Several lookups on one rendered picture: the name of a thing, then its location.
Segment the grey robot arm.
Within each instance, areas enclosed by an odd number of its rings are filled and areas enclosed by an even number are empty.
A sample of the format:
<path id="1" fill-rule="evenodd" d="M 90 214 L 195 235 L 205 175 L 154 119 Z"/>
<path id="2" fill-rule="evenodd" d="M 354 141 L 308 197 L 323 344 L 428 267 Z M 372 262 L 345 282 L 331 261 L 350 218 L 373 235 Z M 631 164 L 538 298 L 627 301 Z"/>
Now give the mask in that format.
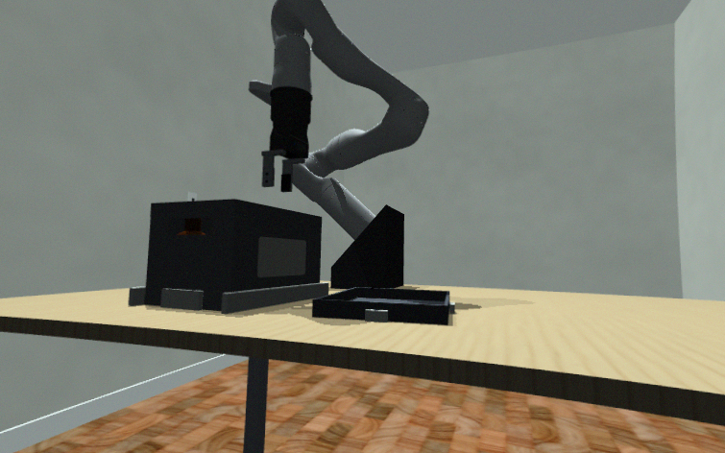
<path id="1" fill-rule="evenodd" d="M 375 215 L 337 179 L 325 177 L 413 145 L 423 132 L 428 105 L 418 93 L 367 57 L 336 26 L 322 0 L 276 0 L 271 26 L 274 66 L 293 61 L 311 71 L 312 50 L 339 78 L 369 88 L 389 105 L 375 127 L 345 131 L 325 148 L 309 153 L 304 164 L 293 164 L 293 184 L 355 240 Z M 313 39 L 311 50 L 303 38 L 305 29 Z"/>

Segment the grey bottle crate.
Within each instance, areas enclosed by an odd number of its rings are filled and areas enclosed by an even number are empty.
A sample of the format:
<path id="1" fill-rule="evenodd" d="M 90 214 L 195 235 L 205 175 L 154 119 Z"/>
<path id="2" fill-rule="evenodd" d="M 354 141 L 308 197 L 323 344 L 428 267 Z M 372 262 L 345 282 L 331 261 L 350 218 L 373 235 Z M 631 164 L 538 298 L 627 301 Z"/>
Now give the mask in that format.
<path id="1" fill-rule="evenodd" d="M 193 218 L 210 235 L 177 235 Z M 151 203 L 144 305 L 198 290 L 203 310 L 221 311 L 223 293 L 320 283 L 321 236 L 319 216 L 259 203 Z"/>

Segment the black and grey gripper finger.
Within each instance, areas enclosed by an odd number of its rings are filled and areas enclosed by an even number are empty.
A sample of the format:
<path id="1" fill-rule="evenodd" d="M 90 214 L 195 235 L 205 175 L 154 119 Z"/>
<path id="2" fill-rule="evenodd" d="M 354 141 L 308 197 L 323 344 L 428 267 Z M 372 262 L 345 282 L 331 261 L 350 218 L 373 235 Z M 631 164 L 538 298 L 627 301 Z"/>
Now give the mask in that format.
<path id="1" fill-rule="evenodd" d="M 262 187 L 273 187 L 275 180 L 275 156 L 286 155 L 286 151 L 283 149 L 263 151 L 261 155 L 263 155 Z"/>
<path id="2" fill-rule="evenodd" d="M 282 175 L 280 192 L 292 192 L 293 164 L 305 163 L 304 158 L 290 158 L 282 160 Z"/>

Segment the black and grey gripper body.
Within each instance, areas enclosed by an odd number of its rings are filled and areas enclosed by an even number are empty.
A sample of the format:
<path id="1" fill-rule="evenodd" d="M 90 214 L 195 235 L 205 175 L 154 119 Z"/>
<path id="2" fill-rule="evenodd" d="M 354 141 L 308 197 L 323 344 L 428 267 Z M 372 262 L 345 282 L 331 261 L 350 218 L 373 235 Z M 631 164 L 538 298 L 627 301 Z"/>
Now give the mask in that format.
<path id="1" fill-rule="evenodd" d="M 307 128 L 311 116 L 311 73 L 305 65 L 283 61 L 274 66 L 272 84 L 249 82 L 249 91 L 271 106 L 270 151 L 285 158 L 308 158 Z M 271 98 L 272 97 L 272 98 Z"/>

